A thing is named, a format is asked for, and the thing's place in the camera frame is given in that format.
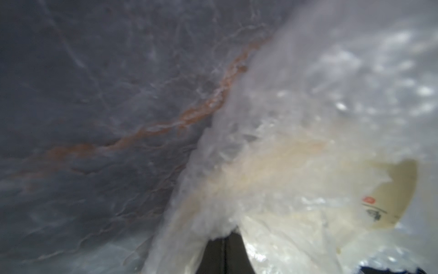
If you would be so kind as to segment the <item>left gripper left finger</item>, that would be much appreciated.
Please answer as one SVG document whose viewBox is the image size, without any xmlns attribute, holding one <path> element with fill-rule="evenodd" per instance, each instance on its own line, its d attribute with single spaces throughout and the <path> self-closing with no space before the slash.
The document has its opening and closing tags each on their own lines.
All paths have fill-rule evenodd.
<svg viewBox="0 0 438 274">
<path fill-rule="evenodd" d="M 224 273 L 224 238 L 208 242 L 196 274 Z"/>
</svg>

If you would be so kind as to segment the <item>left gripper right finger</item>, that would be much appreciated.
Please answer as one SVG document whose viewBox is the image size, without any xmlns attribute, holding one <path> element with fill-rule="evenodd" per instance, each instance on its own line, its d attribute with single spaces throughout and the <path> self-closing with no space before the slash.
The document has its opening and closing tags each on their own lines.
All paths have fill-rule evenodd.
<svg viewBox="0 0 438 274">
<path fill-rule="evenodd" d="M 224 273 L 255 274 L 242 236 L 237 232 L 232 232 L 224 240 Z"/>
</svg>

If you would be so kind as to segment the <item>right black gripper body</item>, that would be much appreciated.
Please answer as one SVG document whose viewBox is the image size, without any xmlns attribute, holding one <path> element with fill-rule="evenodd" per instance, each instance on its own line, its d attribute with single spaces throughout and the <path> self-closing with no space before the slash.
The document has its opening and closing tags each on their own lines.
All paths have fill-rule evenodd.
<svg viewBox="0 0 438 274">
<path fill-rule="evenodd" d="M 376 269 L 371 267 L 362 267 L 358 274 L 426 274 L 421 268 L 415 269 L 413 272 L 407 270 L 393 271 L 390 269 Z"/>
</svg>

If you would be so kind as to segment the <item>cream beige plate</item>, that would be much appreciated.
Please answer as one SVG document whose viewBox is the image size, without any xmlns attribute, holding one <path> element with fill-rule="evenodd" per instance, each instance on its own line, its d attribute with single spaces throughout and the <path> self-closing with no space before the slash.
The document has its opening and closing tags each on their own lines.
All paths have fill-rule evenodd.
<svg viewBox="0 0 438 274">
<path fill-rule="evenodd" d="M 389 180 L 362 199 L 362 206 L 373 220 L 373 229 L 394 228 L 411 204 L 417 186 L 417 161 L 380 163 Z"/>
</svg>

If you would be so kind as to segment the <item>bubble wrap sheet pile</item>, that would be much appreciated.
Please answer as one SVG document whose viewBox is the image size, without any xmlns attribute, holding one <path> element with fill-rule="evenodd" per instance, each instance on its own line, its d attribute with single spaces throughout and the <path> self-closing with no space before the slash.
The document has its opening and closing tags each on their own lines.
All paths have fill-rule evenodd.
<svg viewBox="0 0 438 274">
<path fill-rule="evenodd" d="M 417 161 L 394 228 L 362 199 Z M 313 1 L 257 51 L 179 178 L 142 272 L 237 229 L 258 274 L 438 271 L 438 3 Z"/>
</svg>

